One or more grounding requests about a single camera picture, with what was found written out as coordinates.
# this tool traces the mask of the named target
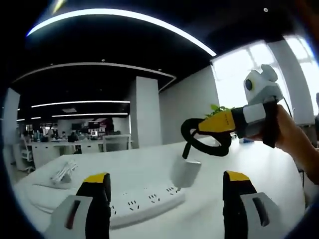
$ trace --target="green leaves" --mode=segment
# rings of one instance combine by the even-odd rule
[[[210,114],[208,114],[208,115],[205,115],[206,116],[206,119],[207,118],[209,118],[209,117],[211,117],[211,116],[213,116],[214,114],[216,114],[216,113],[218,113],[218,112],[221,112],[221,111],[228,111],[228,110],[232,110],[232,109],[234,109],[234,107],[233,108],[231,108],[231,109],[229,109],[229,108],[227,108],[227,107],[225,107],[225,106],[217,106],[217,105],[214,105],[214,104],[211,104],[210,105],[210,108],[212,109],[212,113],[210,113]]]
[[[216,111],[216,110],[218,110],[219,106],[214,105],[214,104],[211,104],[211,105],[210,105],[210,108],[211,108],[213,111]]]

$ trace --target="finger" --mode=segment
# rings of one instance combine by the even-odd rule
[[[250,136],[250,137],[247,137],[248,139],[252,139],[252,140],[262,140],[262,135],[259,133],[257,135],[254,135],[254,136]]]

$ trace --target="ceiling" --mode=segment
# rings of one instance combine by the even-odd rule
[[[20,11],[25,20],[13,33],[14,44],[8,42],[10,51],[4,70],[8,86],[21,94],[18,118],[50,119],[53,114],[64,114],[61,110],[65,105],[30,108],[37,104],[125,100],[136,76],[158,79],[161,89],[172,79],[177,83],[206,67],[212,58],[163,27],[115,15],[68,18],[25,37],[32,26],[53,16],[102,7],[166,21],[206,44],[217,57],[252,41],[272,41],[293,29],[286,5],[282,7],[274,0],[68,0],[54,15],[54,5],[23,5]],[[121,104],[77,104],[76,108],[82,114],[129,112],[129,106]]]

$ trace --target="plug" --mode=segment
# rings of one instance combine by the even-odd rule
[[[201,167],[201,162],[179,157],[173,164],[170,179],[177,190],[193,185]]]

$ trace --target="white cable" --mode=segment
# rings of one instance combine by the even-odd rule
[[[54,185],[60,183],[70,183],[72,172],[77,168],[75,161],[71,160],[65,163],[64,167],[59,170],[55,175],[50,177],[51,182]]]

